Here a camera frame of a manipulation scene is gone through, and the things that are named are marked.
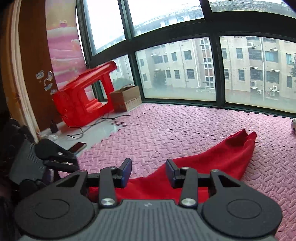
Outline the brown cardboard box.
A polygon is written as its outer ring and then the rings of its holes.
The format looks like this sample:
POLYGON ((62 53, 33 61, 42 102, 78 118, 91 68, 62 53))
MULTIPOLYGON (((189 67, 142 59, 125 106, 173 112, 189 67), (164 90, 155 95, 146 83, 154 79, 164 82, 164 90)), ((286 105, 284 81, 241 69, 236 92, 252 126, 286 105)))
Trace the brown cardboard box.
POLYGON ((114 111, 117 113, 129 111, 142 104, 138 86, 124 86, 111 92, 110 97, 114 111))

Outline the green window frame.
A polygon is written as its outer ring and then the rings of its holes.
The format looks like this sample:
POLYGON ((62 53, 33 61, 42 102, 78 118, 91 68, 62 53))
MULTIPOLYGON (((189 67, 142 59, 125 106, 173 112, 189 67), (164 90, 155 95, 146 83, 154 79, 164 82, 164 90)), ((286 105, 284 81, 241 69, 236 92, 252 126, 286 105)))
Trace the green window frame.
POLYGON ((295 1, 76 1, 86 65, 144 102, 295 117, 295 1))

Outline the red garment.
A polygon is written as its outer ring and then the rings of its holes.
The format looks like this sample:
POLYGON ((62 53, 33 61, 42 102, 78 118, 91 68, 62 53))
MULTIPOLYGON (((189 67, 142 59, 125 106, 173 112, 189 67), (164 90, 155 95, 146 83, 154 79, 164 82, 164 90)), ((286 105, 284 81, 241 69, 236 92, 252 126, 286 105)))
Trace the red garment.
MULTIPOLYGON (((241 130, 201 154, 177 158, 174 162, 179 168, 187 166, 201 174, 218 169, 241 180, 251 160, 256 138, 256 132, 248 134, 246 130, 241 130)), ((173 199, 178 202, 181 195, 181 189, 171 187, 165 174, 165 165, 146 177, 129 180, 124 189, 116 188, 115 192, 119 201, 173 199)))

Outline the red plastic stool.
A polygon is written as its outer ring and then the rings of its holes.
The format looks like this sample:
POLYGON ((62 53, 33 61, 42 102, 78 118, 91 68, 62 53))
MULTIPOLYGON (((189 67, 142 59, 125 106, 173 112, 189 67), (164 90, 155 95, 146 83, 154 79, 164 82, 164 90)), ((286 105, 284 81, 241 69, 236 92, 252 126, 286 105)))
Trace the red plastic stool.
POLYGON ((109 61, 80 74, 53 95, 53 102, 63 122, 69 127, 83 127, 105 114, 114 111, 110 93, 114 91, 110 73, 117 69, 114 61, 109 61), (101 81, 107 103, 94 98, 90 100, 85 89, 101 81))

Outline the pink patterned curtain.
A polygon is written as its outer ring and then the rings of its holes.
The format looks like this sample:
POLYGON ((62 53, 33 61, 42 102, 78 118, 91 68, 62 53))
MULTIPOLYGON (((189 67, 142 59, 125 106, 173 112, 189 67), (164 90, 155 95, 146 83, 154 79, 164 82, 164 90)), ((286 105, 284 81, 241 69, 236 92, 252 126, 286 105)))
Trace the pink patterned curtain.
POLYGON ((85 64, 76 21, 75 1, 46 1, 46 30, 58 89, 77 78, 85 64))

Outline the pink foam puzzle mat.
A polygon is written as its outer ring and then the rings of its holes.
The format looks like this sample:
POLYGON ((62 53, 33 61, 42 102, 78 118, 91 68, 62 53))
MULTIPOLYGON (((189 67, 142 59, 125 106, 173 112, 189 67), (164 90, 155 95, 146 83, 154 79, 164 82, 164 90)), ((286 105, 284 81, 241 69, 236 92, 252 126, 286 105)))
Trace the pink foam puzzle mat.
POLYGON ((101 120, 84 134, 65 126, 57 142, 65 149, 86 143, 78 162, 89 173, 132 159, 131 180, 154 173, 168 158, 201 154, 241 130, 256 132, 254 151, 241 181, 280 205, 283 218, 276 238, 295 240, 295 134, 291 121, 243 111, 142 104, 128 114, 101 120))

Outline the smartphone on floor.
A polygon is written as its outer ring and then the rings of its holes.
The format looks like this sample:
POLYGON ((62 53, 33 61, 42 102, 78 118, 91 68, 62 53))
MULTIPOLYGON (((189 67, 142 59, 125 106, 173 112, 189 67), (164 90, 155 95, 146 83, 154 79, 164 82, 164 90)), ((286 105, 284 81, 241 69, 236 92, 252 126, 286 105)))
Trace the smartphone on floor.
POLYGON ((77 155, 80 151, 82 151, 84 148, 86 148, 86 146, 87 146, 86 143, 77 142, 70 149, 68 149, 68 151, 74 155, 77 155))

